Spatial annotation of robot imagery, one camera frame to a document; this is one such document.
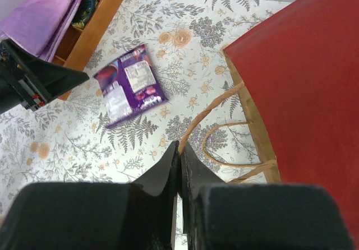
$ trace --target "nutrition label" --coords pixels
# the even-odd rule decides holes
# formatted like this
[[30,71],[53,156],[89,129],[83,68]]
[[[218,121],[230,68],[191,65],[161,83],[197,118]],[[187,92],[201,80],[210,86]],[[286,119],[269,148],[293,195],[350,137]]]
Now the nutrition label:
[[134,93],[156,83],[147,61],[140,61],[125,68],[125,73]]

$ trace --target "floral tablecloth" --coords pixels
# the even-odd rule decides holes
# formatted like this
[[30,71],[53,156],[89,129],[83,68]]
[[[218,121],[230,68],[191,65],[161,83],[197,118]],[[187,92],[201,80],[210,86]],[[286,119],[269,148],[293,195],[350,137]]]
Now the floral tablecloth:
[[[37,112],[17,106],[0,115],[0,214],[18,191],[36,181],[128,182],[153,166],[191,120],[233,86],[223,48],[288,3],[265,0],[124,0],[85,71],[92,76],[127,50],[146,43],[169,102],[119,127],[109,121],[98,83],[78,86],[67,101]],[[238,96],[225,101],[195,129],[189,142],[224,180],[248,169],[220,166],[201,151],[216,124],[244,120]],[[208,151],[230,163],[258,163],[247,127],[221,128]],[[262,174],[247,182],[264,183]],[[176,248],[186,249],[177,219]]]

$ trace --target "white label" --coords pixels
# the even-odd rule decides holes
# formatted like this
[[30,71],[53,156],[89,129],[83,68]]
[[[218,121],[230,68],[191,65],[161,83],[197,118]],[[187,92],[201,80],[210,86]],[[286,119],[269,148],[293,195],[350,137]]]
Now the white label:
[[140,61],[125,68],[125,73],[134,93],[156,83],[147,61]]
[[106,108],[110,122],[114,123],[132,113],[132,109],[126,98],[125,92],[118,83],[114,83],[113,89],[106,96]]

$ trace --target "wooden edge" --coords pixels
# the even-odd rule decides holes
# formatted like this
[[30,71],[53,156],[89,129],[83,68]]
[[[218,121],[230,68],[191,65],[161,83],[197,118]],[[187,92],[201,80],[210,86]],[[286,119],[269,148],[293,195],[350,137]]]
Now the wooden edge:
[[[101,0],[81,33],[64,67],[83,71],[123,0]],[[71,91],[59,97],[67,100]]]
[[[225,60],[227,61],[234,84],[238,85],[243,81],[243,79],[227,55],[225,55]],[[270,159],[274,159],[275,153],[271,146],[267,130],[247,87],[241,89],[238,92],[238,96],[240,97],[246,120],[253,121],[253,124],[249,124],[248,127],[251,132],[254,145],[257,149],[259,160],[264,163]],[[264,171],[264,176],[268,183],[281,182],[277,166]]]

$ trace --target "folded cloth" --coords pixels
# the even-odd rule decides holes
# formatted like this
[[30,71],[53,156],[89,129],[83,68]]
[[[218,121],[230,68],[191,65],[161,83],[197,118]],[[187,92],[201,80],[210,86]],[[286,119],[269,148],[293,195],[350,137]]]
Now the folded cloth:
[[26,0],[0,21],[0,31],[30,54],[40,56],[72,0]]
[[55,56],[55,52],[66,33],[66,30],[70,26],[72,19],[75,17],[75,14],[79,9],[81,1],[82,0],[73,0],[71,6],[59,23],[55,33],[52,35],[50,41],[46,44],[41,55],[39,56],[40,59],[48,62],[52,61]]

